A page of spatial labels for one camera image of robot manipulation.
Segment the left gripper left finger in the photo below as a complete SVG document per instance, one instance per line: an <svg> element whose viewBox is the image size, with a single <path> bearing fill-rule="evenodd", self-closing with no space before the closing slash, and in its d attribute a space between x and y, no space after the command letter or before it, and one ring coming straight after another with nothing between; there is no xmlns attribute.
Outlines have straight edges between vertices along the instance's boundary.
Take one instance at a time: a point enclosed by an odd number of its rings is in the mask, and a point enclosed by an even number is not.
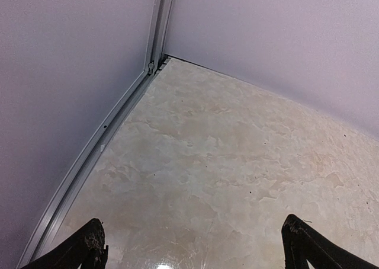
<svg viewBox="0 0 379 269"><path fill-rule="evenodd" d="M104 228L99 219L93 218L55 249L24 268L105 268L107 260Z"/></svg>

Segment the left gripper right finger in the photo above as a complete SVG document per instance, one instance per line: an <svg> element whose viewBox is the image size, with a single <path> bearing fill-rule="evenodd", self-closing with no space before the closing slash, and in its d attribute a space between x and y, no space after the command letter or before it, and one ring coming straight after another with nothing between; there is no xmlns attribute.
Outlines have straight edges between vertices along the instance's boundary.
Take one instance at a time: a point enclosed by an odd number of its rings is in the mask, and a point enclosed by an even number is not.
<svg viewBox="0 0 379 269"><path fill-rule="evenodd" d="M335 245L294 214L281 229L285 268L377 268Z"/></svg>

